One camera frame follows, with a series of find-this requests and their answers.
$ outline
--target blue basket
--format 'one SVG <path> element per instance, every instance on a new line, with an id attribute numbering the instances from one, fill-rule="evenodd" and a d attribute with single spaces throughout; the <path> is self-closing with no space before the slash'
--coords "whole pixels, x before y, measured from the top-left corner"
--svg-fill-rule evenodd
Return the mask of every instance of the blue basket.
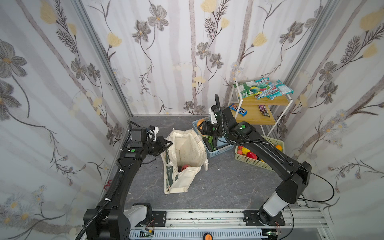
<path id="1" fill-rule="evenodd" d="M 210 120 L 211 120 L 210 117 L 207 117 L 207 118 L 204 118 L 204 119 L 205 119 L 206 121 L 210 121 Z M 197 132 L 199 135 L 201 135 L 200 131 L 197 130 L 197 122 L 198 122 L 199 120 L 193 121 L 192 125 L 193 125 L 193 128 L 195 129 L 195 132 Z M 205 143 L 204 143 L 204 146 L 205 146 L 205 149 L 207 150 L 207 156 L 208 156 L 209 158 L 214 157 L 214 156 L 216 156 L 216 155 L 219 155 L 220 153 L 226 152 L 226 151 L 228 151 L 228 150 L 231 150 L 232 148 L 235 147 L 234 145 L 227 145 L 227 146 L 222 147 L 222 148 L 220 148 L 220 149 L 218 149 L 218 150 L 216 150 L 216 151 L 210 152 L 210 151 L 208 150 L 207 146 L 205 145 Z"/>

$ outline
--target marble floor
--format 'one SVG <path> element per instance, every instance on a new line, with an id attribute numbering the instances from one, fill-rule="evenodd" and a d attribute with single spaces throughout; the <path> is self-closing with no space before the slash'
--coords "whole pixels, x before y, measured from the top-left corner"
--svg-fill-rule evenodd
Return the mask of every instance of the marble floor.
<path id="1" fill-rule="evenodd" d="M 200 117 L 133 117 L 132 121 L 140 126 L 157 126 L 158 134 L 167 137 L 173 128 L 191 129 L 192 122 L 197 119 Z M 259 208 L 281 180 L 276 173 L 237 161 L 234 156 L 234 151 L 230 150 L 208 158 L 209 170 L 201 169 L 188 192 L 167 195 L 164 194 L 163 162 L 158 157 L 153 163 L 141 166 L 129 190 L 125 208 L 135 202 L 150 202 L 153 209 Z M 153 156 L 149 156 L 144 162 L 152 159 Z"/>

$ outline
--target wooden shelf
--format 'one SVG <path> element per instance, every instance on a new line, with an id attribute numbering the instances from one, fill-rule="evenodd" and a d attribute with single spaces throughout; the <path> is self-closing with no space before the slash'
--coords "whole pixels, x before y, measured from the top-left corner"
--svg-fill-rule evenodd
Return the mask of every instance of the wooden shelf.
<path id="1" fill-rule="evenodd" d="M 255 99 L 254 96 L 250 96 L 247 98 L 243 98 L 243 104 L 245 103 L 251 103 L 256 105 L 279 105 L 279 106 L 287 106 L 289 104 L 289 100 L 287 99 L 286 95 L 275 97 L 273 100 L 269 98 L 262 98 L 262 99 Z"/>
<path id="2" fill-rule="evenodd" d="M 246 121 L 249 124 L 252 125 L 274 125 L 275 124 L 275 119 L 272 116 L 271 110 L 269 107 L 266 105 L 266 109 L 269 113 L 269 117 L 264 116 L 260 110 L 259 110 L 259 105 L 254 104 L 254 103 L 248 103 L 243 101 L 243 104 L 241 106 L 245 110 L 247 110 L 247 114 L 245 116 L 242 116 L 241 114 L 237 114 L 236 121 L 242 122 Z M 235 116 L 236 111 L 232 110 L 233 116 Z"/>

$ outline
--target canvas bag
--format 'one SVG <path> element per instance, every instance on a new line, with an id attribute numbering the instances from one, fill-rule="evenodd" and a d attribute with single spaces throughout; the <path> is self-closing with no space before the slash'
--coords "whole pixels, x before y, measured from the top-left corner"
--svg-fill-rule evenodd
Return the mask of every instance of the canvas bag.
<path id="1" fill-rule="evenodd" d="M 161 154 L 164 163 L 164 193 L 187 192 L 201 166 L 204 165 L 205 170 L 208 170 L 203 139 L 193 129 L 187 131 L 173 129 L 167 140 L 173 144 Z M 185 164 L 191 167 L 178 172 L 177 166 Z"/>

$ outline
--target wall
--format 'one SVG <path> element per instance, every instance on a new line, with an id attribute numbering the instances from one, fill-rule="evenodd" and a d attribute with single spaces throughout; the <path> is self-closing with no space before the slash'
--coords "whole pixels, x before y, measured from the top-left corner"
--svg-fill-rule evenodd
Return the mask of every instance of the wall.
<path id="1" fill-rule="evenodd" d="M 70 1 L 0 3 L 0 232 L 73 239 L 127 117 Z"/>
<path id="2" fill-rule="evenodd" d="M 320 207 L 336 239 L 382 239 L 384 214 L 384 4 L 341 1 L 291 87 L 278 135 L 335 187 Z M 332 195 L 315 176 L 309 199 Z"/>
<path id="3" fill-rule="evenodd" d="M 207 114 L 233 79 L 285 79 L 326 1 L 83 3 L 134 114 Z"/>

